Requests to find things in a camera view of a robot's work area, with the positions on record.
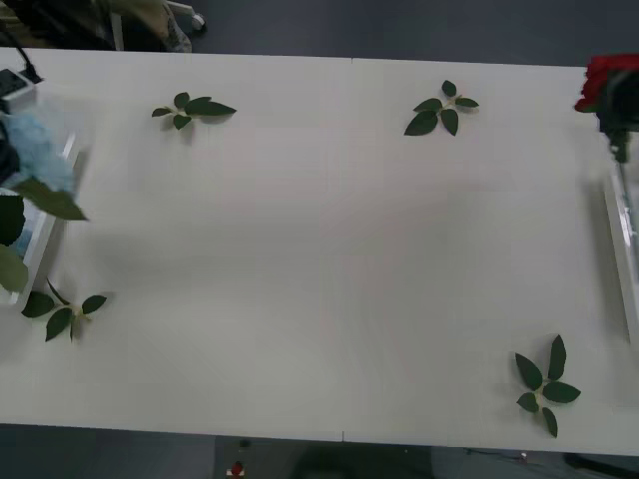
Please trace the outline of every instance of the hydrangea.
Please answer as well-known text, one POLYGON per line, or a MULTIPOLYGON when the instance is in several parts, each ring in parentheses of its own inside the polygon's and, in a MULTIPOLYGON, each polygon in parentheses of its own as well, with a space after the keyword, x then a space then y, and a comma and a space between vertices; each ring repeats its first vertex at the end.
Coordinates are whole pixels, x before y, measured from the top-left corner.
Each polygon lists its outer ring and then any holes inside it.
POLYGON ((2 186, 11 188, 33 177, 53 192, 74 193, 71 166, 56 153, 47 128, 36 117, 24 113, 2 119, 9 141, 20 157, 20 171, 2 186))

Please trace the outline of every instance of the table surface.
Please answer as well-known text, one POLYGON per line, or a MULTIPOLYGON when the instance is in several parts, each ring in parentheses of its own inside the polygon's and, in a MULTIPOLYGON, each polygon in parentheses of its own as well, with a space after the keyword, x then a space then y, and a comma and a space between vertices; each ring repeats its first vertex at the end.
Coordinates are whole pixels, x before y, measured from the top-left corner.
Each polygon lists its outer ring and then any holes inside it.
POLYGON ((92 132, 91 221, 40 272, 112 299, 73 343, 2 318, 0 422, 639 453, 582 69, 32 55, 42 98, 92 132), (405 137, 446 79, 478 113, 405 137), (166 129, 151 112, 182 91, 238 112, 166 129), (545 368, 558 333, 583 393, 553 439, 515 404, 513 356, 545 368))

